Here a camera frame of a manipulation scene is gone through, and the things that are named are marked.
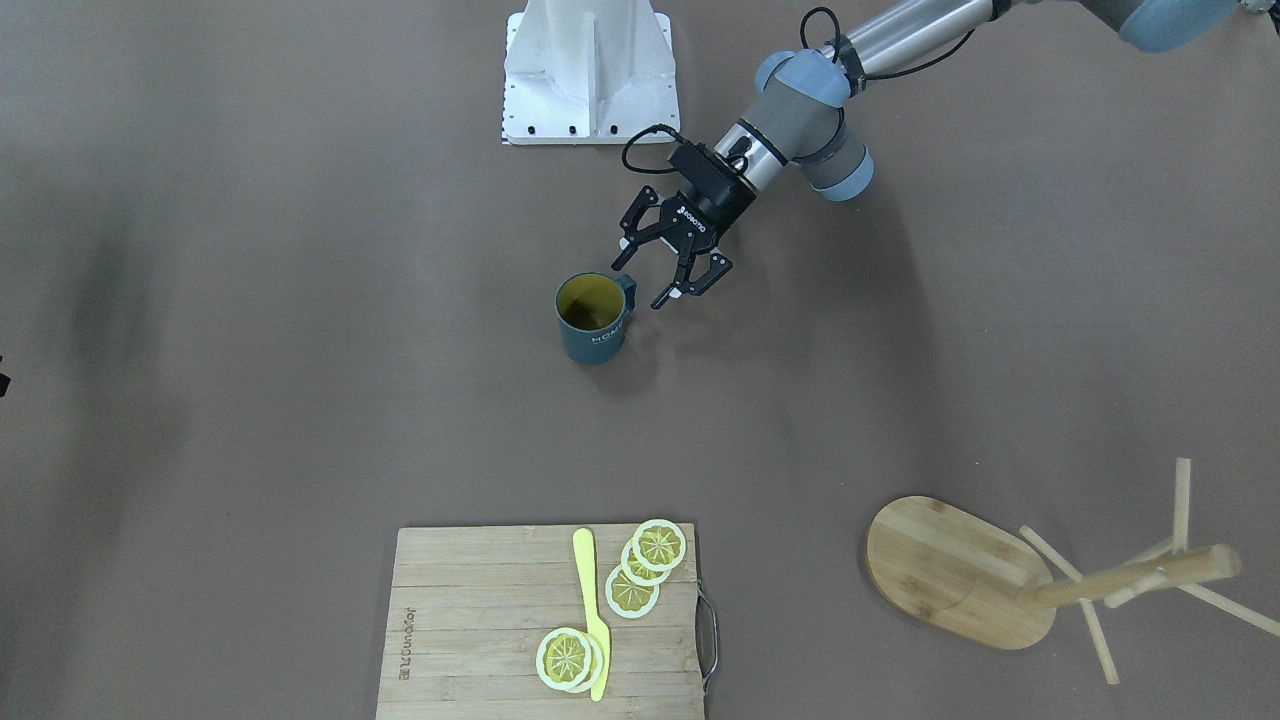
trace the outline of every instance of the robotic arm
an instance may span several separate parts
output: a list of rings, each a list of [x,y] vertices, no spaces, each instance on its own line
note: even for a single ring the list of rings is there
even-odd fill
[[[788,164],[799,165],[813,188],[833,201],[849,200],[865,190],[874,174],[867,146],[845,122],[844,104],[876,81],[924,69],[945,59],[973,31],[1004,15],[1016,0],[901,0],[847,35],[836,15],[815,8],[805,20],[824,13],[836,26],[835,37],[822,50],[781,51],[769,55],[755,73],[759,92],[739,120],[714,145],[694,143],[668,126],[653,126],[635,137],[666,132],[677,146],[667,169],[636,168],[641,173],[680,173],[685,182],[669,197],[650,186],[640,190],[622,217],[621,270],[636,250],[662,240],[676,254],[671,283],[653,300],[658,310],[673,297],[701,295],[733,264],[719,251],[730,225]],[[1170,50],[1206,32],[1238,0],[1079,0],[1115,29],[1123,40],[1148,53]],[[1244,0],[1248,9],[1262,0]],[[801,22],[801,37],[804,22]],[[936,60],[899,70],[911,60],[961,38]],[[641,225],[650,209],[657,219]],[[695,263],[708,256],[707,269],[694,277]]]

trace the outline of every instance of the blue mug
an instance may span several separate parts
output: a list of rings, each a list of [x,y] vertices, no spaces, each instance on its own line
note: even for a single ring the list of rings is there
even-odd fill
[[[622,323],[636,307],[636,282],[580,273],[556,292],[564,352],[579,363],[604,363],[622,347]]]

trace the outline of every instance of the cutting board handle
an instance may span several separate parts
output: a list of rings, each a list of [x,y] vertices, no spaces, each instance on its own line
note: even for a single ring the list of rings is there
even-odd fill
[[[712,624],[710,666],[703,662],[703,634],[699,633],[696,628],[694,629],[694,637],[698,639],[695,643],[698,646],[698,666],[705,667],[705,670],[703,670],[703,694],[705,696],[710,692],[712,675],[714,675],[716,670],[719,667],[719,620],[716,618],[716,606],[712,605],[710,598],[707,597],[707,588],[703,585],[701,578],[698,578],[698,605],[707,609],[707,618]]]

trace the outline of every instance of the gray table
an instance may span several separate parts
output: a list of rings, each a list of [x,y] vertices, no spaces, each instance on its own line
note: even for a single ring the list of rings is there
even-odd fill
[[[690,137],[808,8],[659,4]],[[1280,643],[1184,593],[1103,612],[1108,688],[1079,612],[997,653],[859,565],[927,493],[1110,566],[1169,533],[1183,455],[1193,544],[1244,557],[1217,589],[1280,615],[1270,23],[1144,56],[1015,8],[850,104],[865,196],[790,174],[714,292],[584,368],[550,295],[646,178],[498,143],[518,9],[0,10],[0,715],[369,717],[397,528],[669,516],[712,717],[1275,716]]]

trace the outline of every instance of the wooden cutting board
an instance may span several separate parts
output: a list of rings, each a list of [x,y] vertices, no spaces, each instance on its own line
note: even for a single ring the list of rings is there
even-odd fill
[[[573,530],[595,533],[600,618],[613,635],[604,700],[553,691],[534,655],[549,630],[586,629]],[[396,546],[378,720],[703,720],[694,525],[684,562],[637,620],[604,580],[636,525],[403,528]]]

